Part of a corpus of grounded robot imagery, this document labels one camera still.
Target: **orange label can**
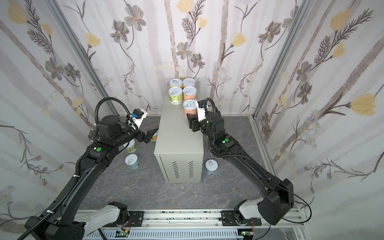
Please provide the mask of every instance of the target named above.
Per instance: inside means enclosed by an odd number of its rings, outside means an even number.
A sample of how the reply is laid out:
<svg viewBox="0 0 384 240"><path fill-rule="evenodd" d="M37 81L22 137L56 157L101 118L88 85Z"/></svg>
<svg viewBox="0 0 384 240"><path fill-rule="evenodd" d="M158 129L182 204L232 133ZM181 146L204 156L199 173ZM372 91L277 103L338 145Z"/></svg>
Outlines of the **orange label can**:
<svg viewBox="0 0 384 240"><path fill-rule="evenodd" d="M196 100L189 99L184 102L184 116L187 117L187 113L190 113L192 115L197 115L197 106L196 106Z"/></svg>
<svg viewBox="0 0 384 240"><path fill-rule="evenodd" d="M183 99L184 99L184 101L189 100L189 99L196 100L197 99L196 93L197 93L197 90L194 87L186 87L186 88L184 88L183 89Z"/></svg>

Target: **stacked cans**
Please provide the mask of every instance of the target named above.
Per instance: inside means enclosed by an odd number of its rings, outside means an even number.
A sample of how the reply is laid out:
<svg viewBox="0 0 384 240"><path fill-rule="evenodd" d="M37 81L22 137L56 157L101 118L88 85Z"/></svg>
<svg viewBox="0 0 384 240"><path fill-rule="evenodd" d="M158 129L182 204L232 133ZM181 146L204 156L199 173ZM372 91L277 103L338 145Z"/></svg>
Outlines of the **stacked cans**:
<svg viewBox="0 0 384 240"><path fill-rule="evenodd" d="M197 115L197 89L196 81L193 78L172 79L169 81L169 98L172 104L178 105L184 102L184 116L187 113Z"/></svg>

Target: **gray marble floor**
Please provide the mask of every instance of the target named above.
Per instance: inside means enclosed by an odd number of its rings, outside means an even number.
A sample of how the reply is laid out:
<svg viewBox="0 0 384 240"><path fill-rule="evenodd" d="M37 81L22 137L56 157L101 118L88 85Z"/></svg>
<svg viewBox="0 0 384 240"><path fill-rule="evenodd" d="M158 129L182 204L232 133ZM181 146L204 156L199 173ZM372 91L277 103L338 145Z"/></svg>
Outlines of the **gray marble floor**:
<svg viewBox="0 0 384 240"><path fill-rule="evenodd" d="M157 127L160 117L147 117L143 131ZM256 139L247 117L224 117L226 132L243 146L245 151L264 166ZM204 160L218 161L214 175L202 172L201 183L166 184L153 151L155 143L138 143L135 154L140 166L131 170L124 163L126 151L117 155L109 168L99 177L83 200L81 209L99 209L112 201L130 209L233 208L244 199L257 199L260 194L253 184L232 164L213 157L204 138Z"/></svg>

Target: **white can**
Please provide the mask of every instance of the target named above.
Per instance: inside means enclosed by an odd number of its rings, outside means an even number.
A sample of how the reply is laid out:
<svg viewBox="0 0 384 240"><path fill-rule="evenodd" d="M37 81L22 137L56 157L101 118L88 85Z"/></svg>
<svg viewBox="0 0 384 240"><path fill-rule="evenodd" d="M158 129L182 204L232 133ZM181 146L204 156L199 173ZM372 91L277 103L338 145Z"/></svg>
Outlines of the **white can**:
<svg viewBox="0 0 384 240"><path fill-rule="evenodd" d="M159 133L159 130L157 130L156 132L155 132L155 134L153 135L153 137L151 138L151 141L152 142L155 142L156 140L157 140L157 134Z"/></svg>
<svg viewBox="0 0 384 240"><path fill-rule="evenodd" d="M205 172L209 175L213 175L216 173L218 164L215 160L209 159L207 162L205 162Z"/></svg>
<svg viewBox="0 0 384 240"><path fill-rule="evenodd" d="M196 87L196 81L193 78L186 78L183 80L183 87Z"/></svg>
<svg viewBox="0 0 384 240"><path fill-rule="evenodd" d="M185 87L183 89L183 99L187 101L189 99L196 100L197 99L197 89L194 87Z"/></svg>
<svg viewBox="0 0 384 240"><path fill-rule="evenodd" d="M178 105L183 102L183 89L181 88L170 88L169 99L172 104Z"/></svg>
<svg viewBox="0 0 384 240"><path fill-rule="evenodd" d="M178 78L169 81L170 88L183 88L183 81Z"/></svg>
<svg viewBox="0 0 384 240"><path fill-rule="evenodd" d="M135 140L132 139L132 140L129 142L128 147L126 148L126 151L127 151L127 152L134 152L134 151L136 151L136 149L137 149L137 145L135 144Z"/></svg>
<svg viewBox="0 0 384 240"><path fill-rule="evenodd" d="M125 164L127 164L130 169L136 169L140 165L140 161L137 159L136 154L129 154L125 158Z"/></svg>

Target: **pink label can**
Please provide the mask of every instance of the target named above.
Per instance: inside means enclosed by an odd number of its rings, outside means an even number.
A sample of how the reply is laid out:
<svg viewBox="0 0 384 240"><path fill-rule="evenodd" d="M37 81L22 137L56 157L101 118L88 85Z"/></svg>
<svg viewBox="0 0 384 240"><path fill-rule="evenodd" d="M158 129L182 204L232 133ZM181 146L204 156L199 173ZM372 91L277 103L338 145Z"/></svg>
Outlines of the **pink label can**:
<svg viewBox="0 0 384 240"><path fill-rule="evenodd" d="M193 78L186 78L183 80L184 87L196 87L196 80Z"/></svg>
<svg viewBox="0 0 384 240"><path fill-rule="evenodd" d="M184 101L189 100L189 99L196 100L197 99L196 93L197 93L196 88L194 88L194 87L185 87L183 89L183 99L184 99Z"/></svg>
<svg viewBox="0 0 384 240"><path fill-rule="evenodd" d="M184 106L184 116L187 117L187 113L192 115L197 115L197 106L196 100L189 99L183 103Z"/></svg>

